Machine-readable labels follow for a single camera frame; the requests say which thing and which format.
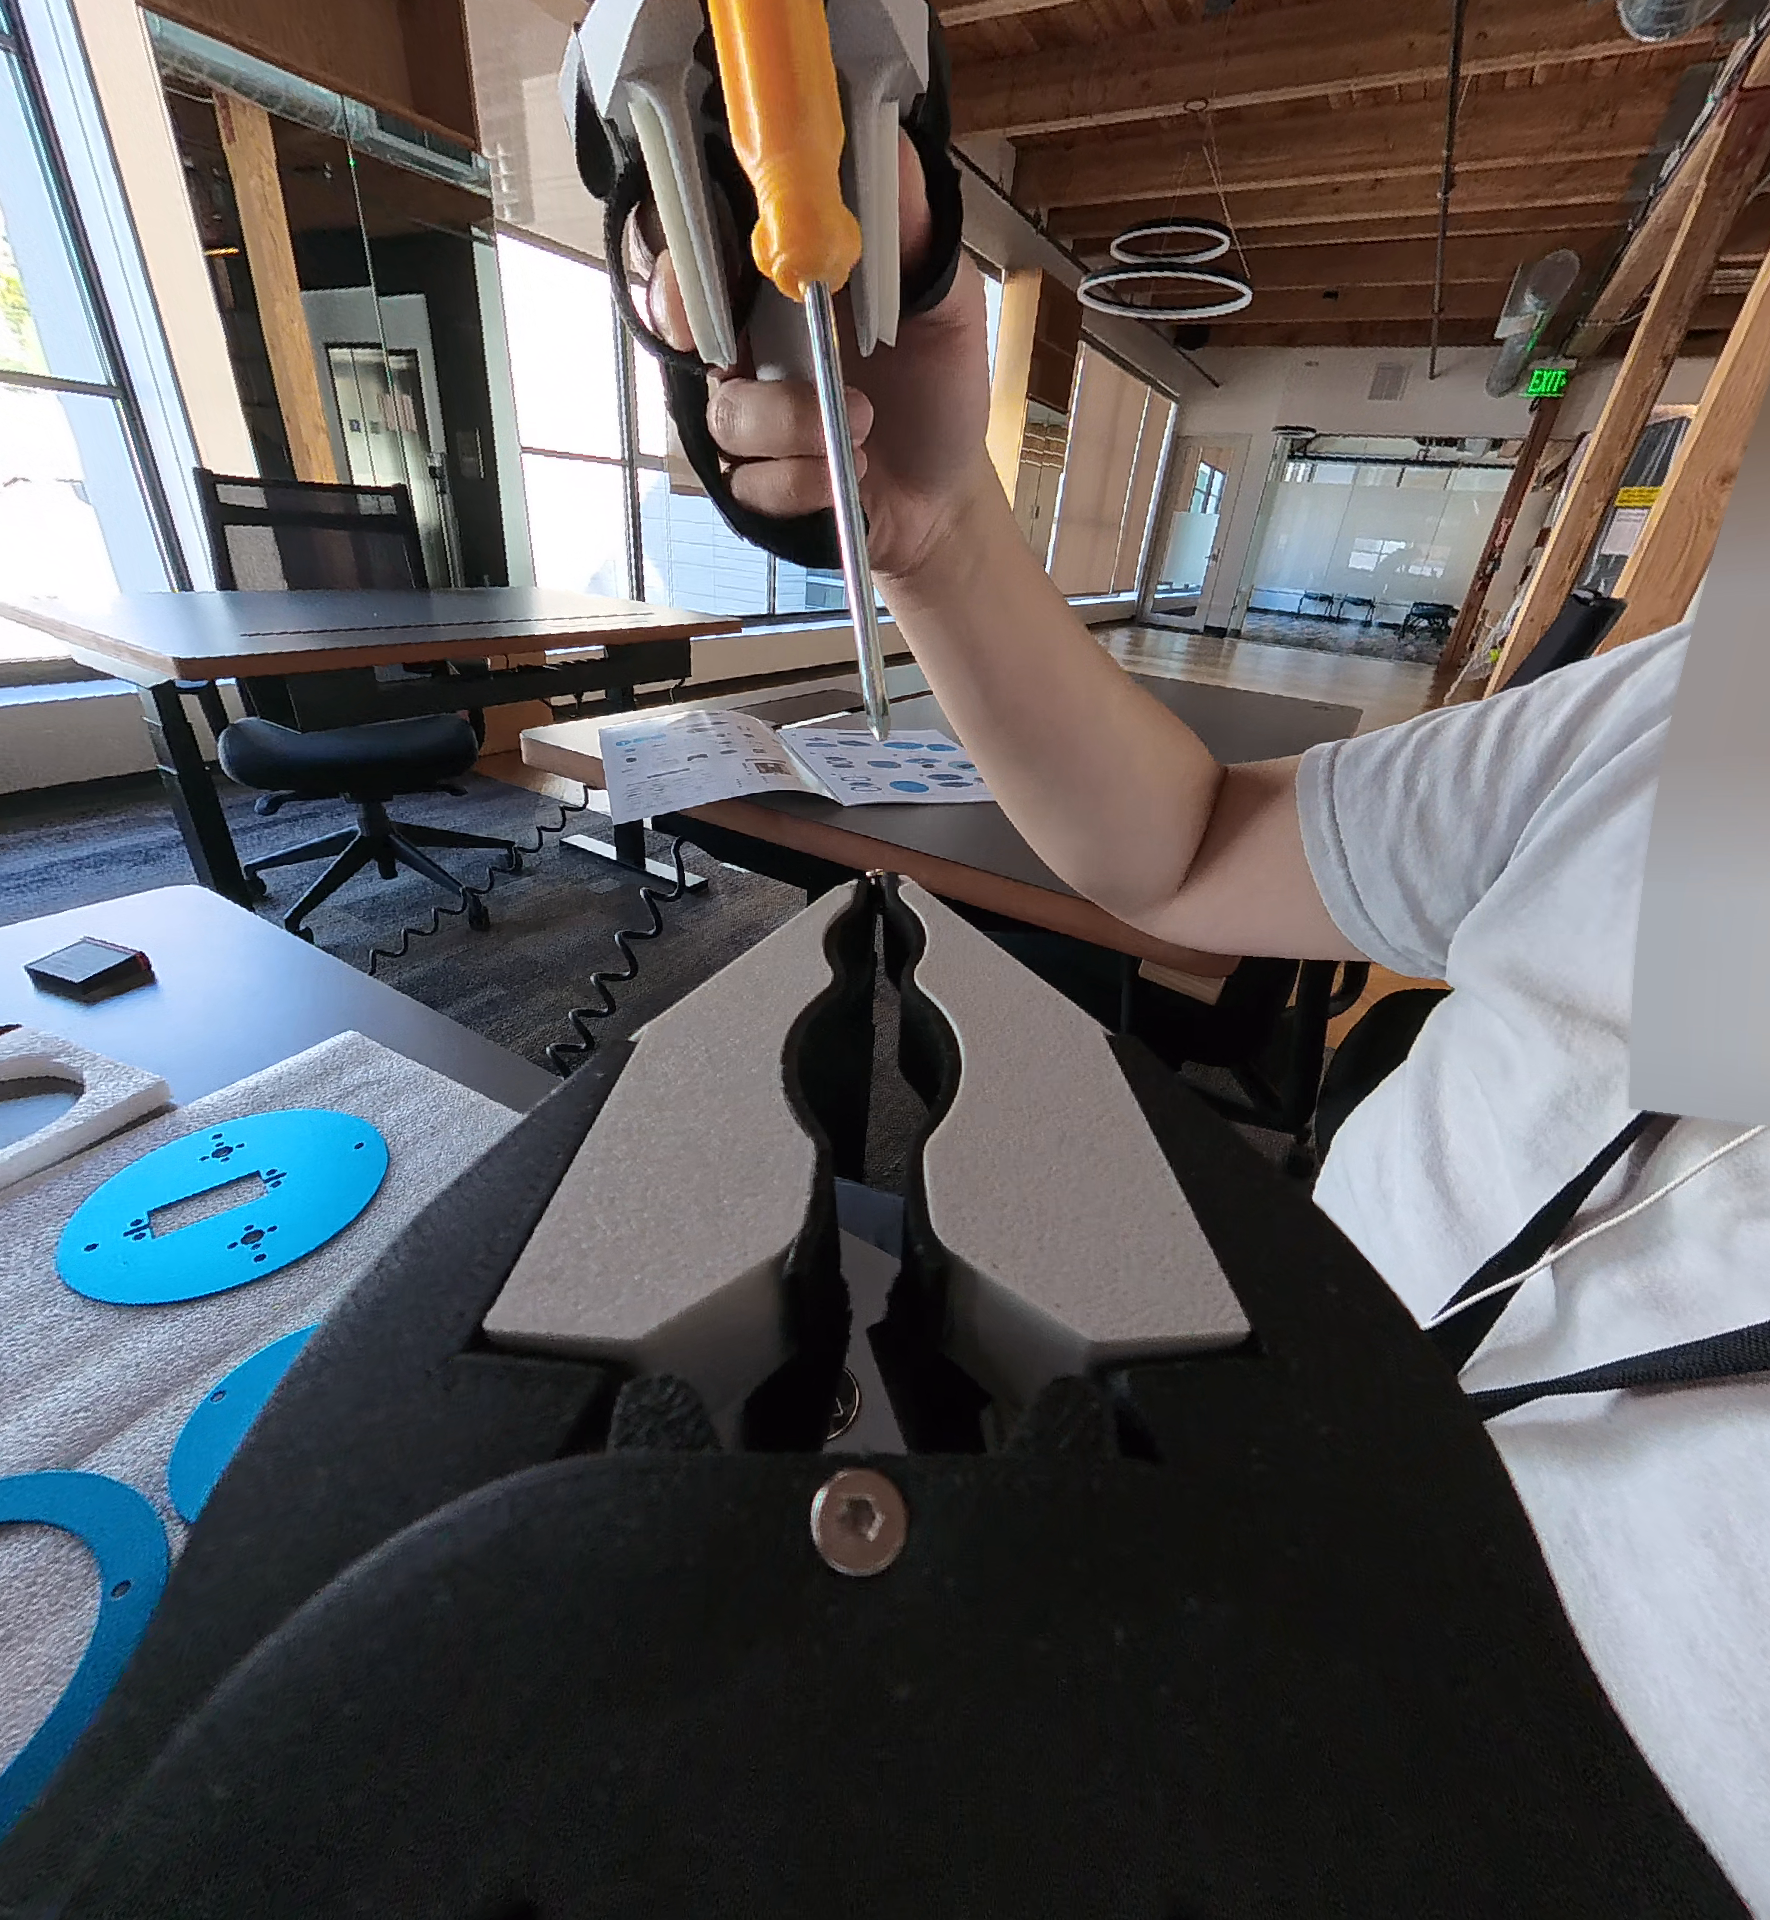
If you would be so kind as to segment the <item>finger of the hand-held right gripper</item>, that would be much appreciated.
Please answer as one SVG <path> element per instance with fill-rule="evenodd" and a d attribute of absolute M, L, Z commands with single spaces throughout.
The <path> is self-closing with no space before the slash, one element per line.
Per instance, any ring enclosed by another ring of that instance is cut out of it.
<path fill-rule="evenodd" d="M 906 119 L 930 96 L 930 0 L 827 0 L 842 129 Z"/>
<path fill-rule="evenodd" d="M 704 152 L 704 9 L 696 0 L 592 0 L 560 44 L 568 154 L 643 152 L 643 106 L 660 141 Z"/>

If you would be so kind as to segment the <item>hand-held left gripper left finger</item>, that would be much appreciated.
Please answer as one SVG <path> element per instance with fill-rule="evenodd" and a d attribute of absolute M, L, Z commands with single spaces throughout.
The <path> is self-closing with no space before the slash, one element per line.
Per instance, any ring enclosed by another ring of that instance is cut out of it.
<path fill-rule="evenodd" d="M 682 1381 L 752 1446 L 823 1446 L 846 1286 L 835 1175 L 864 1175 L 881 899 L 835 887 L 658 1013 L 486 1345 Z"/>

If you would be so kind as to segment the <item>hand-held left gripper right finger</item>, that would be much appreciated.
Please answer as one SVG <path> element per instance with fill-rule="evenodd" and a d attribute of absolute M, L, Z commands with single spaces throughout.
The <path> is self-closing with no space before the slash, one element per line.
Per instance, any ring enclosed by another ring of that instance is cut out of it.
<path fill-rule="evenodd" d="M 916 880 L 881 887 L 898 1073 L 930 1102 L 881 1381 L 898 1430 L 1007 1430 L 1047 1381 L 1248 1345 L 1092 1013 Z"/>

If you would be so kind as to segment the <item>orange handled screwdriver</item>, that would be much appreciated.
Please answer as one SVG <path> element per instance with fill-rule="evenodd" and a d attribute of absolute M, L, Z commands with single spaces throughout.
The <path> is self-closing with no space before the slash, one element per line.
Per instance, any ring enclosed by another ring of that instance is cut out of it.
<path fill-rule="evenodd" d="M 855 683 L 874 739 L 893 739 L 888 702 L 888 647 L 881 647 L 881 590 L 874 590 L 874 535 L 855 490 L 855 443 L 846 443 L 846 385 L 842 385 L 842 338 L 835 294 L 864 258 L 864 231 L 842 198 L 842 89 L 827 53 L 827 9 L 810 0 L 711 0 L 711 63 L 729 102 L 729 141 L 754 196 L 754 273 L 800 302 L 807 317 L 807 375 L 823 398 L 827 443 L 827 509 L 842 535 L 842 583 L 855 632 Z"/>

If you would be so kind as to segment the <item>person's right forearm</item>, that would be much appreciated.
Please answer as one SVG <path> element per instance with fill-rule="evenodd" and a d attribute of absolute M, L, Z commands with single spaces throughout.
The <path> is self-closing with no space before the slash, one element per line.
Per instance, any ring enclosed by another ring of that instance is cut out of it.
<path fill-rule="evenodd" d="M 906 580 L 881 580 L 1019 845 L 1168 952 L 1353 964 L 1300 828 L 1300 756 L 1219 765 L 1072 612 L 981 479 Z"/>

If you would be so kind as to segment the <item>desk with booklet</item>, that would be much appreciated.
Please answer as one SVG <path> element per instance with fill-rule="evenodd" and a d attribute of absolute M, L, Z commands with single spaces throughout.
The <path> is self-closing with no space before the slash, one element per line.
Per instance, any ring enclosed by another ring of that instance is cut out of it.
<path fill-rule="evenodd" d="M 784 865 L 898 873 L 953 906 L 1058 931 L 1092 952 L 1159 964 L 1159 988 L 1229 1013 L 1242 946 L 1257 957 L 1347 964 L 1304 845 L 1294 828 L 1300 756 L 1211 765 L 1211 752 L 1121 662 L 1085 647 L 1045 693 L 1019 674 L 945 656 L 966 756 L 988 804 L 835 804 L 810 796 L 752 796 L 693 804 L 682 845 L 752 845 L 729 865 L 781 880 Z"/>

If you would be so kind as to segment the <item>grey desk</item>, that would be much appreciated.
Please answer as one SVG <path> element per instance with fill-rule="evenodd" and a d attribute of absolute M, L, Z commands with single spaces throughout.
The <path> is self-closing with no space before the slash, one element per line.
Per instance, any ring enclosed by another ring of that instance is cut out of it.
<path fill-rule="evenodd" d="M 55 997 L 31 964 L 64 946 L 118 946 L 150 957 L 150 988 L 112 997 Z M 0 1031 L 45 1031 L 112 1066 L 156 1073 L 174 1102 L 218 1092 L 327 1038 L 369 1038 L 516 1117 L 551 1102 L 551 1073 L 366 980 L 360 964 L 230 906 L 208 887 L 128 892 L 0 931 Z"/>

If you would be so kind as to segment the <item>wood edged office desk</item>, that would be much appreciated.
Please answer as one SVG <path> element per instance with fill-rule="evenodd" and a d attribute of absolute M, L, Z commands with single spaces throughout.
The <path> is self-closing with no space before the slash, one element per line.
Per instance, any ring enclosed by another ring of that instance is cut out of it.
<path fill-rule="evenodd" d="M 460 590 L 90 590 L 0 601 L 0 620 L 55 639 L 78 662 L 138 683 L 150 756 L 192 860 L 192 880 L 250 906 L 230 814 L 183 722 L 183 683 L 239 683 L 250 713 L 318 739 L 410 713 L 481 713 L 516 702 L 682 676 L 693 639 L 738 639 L 738 612 L 682 612 L 551 583 Z"/>

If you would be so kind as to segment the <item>person's right hand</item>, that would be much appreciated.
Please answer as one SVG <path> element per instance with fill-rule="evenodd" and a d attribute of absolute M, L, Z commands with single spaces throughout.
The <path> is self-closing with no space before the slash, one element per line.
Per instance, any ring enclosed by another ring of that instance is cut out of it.
<path fill-rule="evenodd" d="M 992 358 L 988 273 L 966 258 L 966 183 L 933 141 L 898 129 L 898 338 L 855 353 L 855 317 L 835 302 L 846 375 L 846 453 L 874 520 L 874 568 L 906 580 L 953 501 L 992 479 Z M 784 554 L 835 561 L 827 456 L 810 377 L 754 377 L 752 363 L 693 363 L 693 320 L 658 258 L 643 328 L 660 363 L 660 413 L 719 520 Z"/>

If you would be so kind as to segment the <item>large office window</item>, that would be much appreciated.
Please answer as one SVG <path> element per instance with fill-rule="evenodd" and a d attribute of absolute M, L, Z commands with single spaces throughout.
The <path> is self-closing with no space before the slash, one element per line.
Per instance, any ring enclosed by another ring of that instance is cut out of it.
<path fill-rule="evenodd" d="M 128 394 L 90 196 L 64 171 L 64 119 L 32 69 L 49 9 L 0 9 L 0 601 L 176 583 L 176 535 Z M 0 683 L 45 656 L 0 620 Z"/>
<path fill-rule="evenodd" d="M 781 561 L 682 479 L 658 358 L 599 265 L 491 238 L 536 583 L 738 620 L 842 612 L 842 568 Z"/>

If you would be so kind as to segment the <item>white foam sheet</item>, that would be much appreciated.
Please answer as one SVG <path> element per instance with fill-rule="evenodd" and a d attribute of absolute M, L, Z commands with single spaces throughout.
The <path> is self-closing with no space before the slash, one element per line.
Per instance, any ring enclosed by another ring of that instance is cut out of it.
<path fill-rule="evenodd" d="M 55 1286 L 55 1238 L 90 1188 L 192 1128 L 292 1107 L 360 1117 L 391 1151 L 378 1202 L 335 1244 L 192 1304 L 98 1304 Z M 192 1534 L 166 1467 L 199 1393 L 327 1319 L 505 1128 L 497 1102 L 335 1038 L 0 1193 L 0 1842 L 156 1636 Z"/>

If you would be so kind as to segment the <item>blue plate with rectangular hole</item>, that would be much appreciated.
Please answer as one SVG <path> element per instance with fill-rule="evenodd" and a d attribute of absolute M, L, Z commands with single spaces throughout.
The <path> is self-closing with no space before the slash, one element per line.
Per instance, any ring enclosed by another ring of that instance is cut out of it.
<path fill-rule="evenodd" d="M 156 1141 L 78 1202 L 55 1286 L 98 1304 L 192 1304 L 335 1244 L 383 1188 L 383 1136 L 360 1117 L 239 1117 Z"/>

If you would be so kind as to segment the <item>printed instruction booklet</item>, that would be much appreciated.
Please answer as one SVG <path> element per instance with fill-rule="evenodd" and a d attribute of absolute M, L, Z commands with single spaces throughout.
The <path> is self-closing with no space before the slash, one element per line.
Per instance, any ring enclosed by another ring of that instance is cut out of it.
<path fill-rule="evenodd" d="M 606 814 L 658 821 L 711 800 L 807 796 L 835 804 L 988 804 L 992 785 L 945 728 L 800 722 L 682 710 L 599 728 Z"/>

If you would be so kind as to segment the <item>blue round plate with holes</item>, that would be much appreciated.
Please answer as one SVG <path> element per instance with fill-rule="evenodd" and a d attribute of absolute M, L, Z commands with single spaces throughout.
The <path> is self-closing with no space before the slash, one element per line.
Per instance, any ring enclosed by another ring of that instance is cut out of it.
<path fill-rule="evenodd" d="M 292 1373 L 292 1354 L 315 1345 L 315 1330 L 292 1330 L 263 1348 L 250 1348 L 230 1381 L 211 1381 L 199 1393 L 199 1406 L 183 1412 L 174 1467 L 166 1467 L 166 1489 L 174 1517 L 192 1525 L 218 1483 L 218 1473 L 236 1467 L 239 1437 L 258 1430 L 258 1412 L 273 1406 L 279 1381 Z"/>

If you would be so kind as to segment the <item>black office chair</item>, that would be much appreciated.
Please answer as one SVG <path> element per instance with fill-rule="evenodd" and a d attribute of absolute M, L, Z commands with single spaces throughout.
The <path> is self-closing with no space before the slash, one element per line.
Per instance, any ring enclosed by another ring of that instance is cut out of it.
<path fill-rule="evenodd" d="M 218 590 L 414 590 L 418 568 L 418 520 L 410 489 L 304 489 L 304 479 L 218 479 L 192 468 L 199 514 L 211 535 Z M 285 865 L 327 865 L 292 906 L 285 934 L 304 946 L 304 917 L 335 899 L 360 873 L 398 880 L 418 873 L 486 931 L 486 892 L 448 880 L 428 849 L 497 849 L 519 873 L 516 845 L 466 836 L 466 828 L 414 828 L 391 821 L 383 800 L 410 796 L 466 796 L 460 778 L 481 765 L 481 739 L 466 713 L 414 713 L 414 722 L 366 722 L 366 728 L 279 728 L 273 713 L 239 713 L 211 739 L 218 772 L 258 796 L 258 804 L 285 800 L 342 800 L 360 828 L 318 845 L 273 849 L 239 865 L 250 880 Z"/>

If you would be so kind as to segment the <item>small black box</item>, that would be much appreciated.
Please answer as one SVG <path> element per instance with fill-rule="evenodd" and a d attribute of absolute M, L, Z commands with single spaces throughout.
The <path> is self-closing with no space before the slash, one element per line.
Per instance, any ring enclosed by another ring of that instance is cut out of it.
<path fill-rule="evenodd" d="M 64 946 L 49 957 L 31 957 L 23 968 L 31 968 L 32 995 L 84 997 L 84 1009 L 156 988 L 142 952 L 118 952 L 118 946 L 98 946 L 98 934 L 78 934 L 78 946 Z"/>

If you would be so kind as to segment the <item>silver air duct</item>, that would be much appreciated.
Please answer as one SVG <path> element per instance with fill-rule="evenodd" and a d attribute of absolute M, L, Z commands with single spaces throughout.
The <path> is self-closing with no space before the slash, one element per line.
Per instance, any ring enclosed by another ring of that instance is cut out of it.
<path fill-rule="evenodd" d="M 486 171 L 486 154 L 473 141 L 414 129 L 391 106 L 342 102 L 342 96 L 327 96 L 315 78 L 292 78 L 292 69 L 279 69 L 279 63 L 263 63 L 250 53 L 230 53 L 230 44 L 199 37 L 199 26 L 176 26 L 176 22 L 150 12 L 150 9 L 142 9 L 142 26 L 150 26 L 150 58 L 156 58 L 166 78 L 258 102 L 263 118 L 318 129 L 318 137 L 342 137 L 366 154 L 391 154 L 391 162 L 448 171 L 448 177 Z"/>

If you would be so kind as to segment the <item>thick white foam frame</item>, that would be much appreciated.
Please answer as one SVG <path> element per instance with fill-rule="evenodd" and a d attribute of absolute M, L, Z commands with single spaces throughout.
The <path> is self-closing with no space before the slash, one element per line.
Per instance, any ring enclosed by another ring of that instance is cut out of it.
<path fill-rule="evenodd" d="M 112 1066 L 45 1031 L 0 1031 L 0 1092 L 13 1086 L 72 1092 L 72 1107 L 23 1141 L 0 1141 L 0 1193 L 174 1107 L 156 1073 Z"/>

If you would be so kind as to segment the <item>wooden support post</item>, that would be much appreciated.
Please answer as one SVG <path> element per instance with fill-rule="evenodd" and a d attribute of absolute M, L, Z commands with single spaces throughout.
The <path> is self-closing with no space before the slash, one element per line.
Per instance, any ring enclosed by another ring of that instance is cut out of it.
<path fill-rule="evenodd" d="M 1672 489 L 1617 568 L 1617 620 L 1601 639 L 1601 647 L 1638 645 L 1653 632 L 1679 632 L 1690 590 L 1708 583 L 1719 514 L 1739 468 L 1739 453 L 1752 433 L 1770 394 L 1770 258 L 1737 317 L 1737 338 L 1708 377 L 1708 398 L 1683 432 L 1683 453 L 1672 465 Z"/>

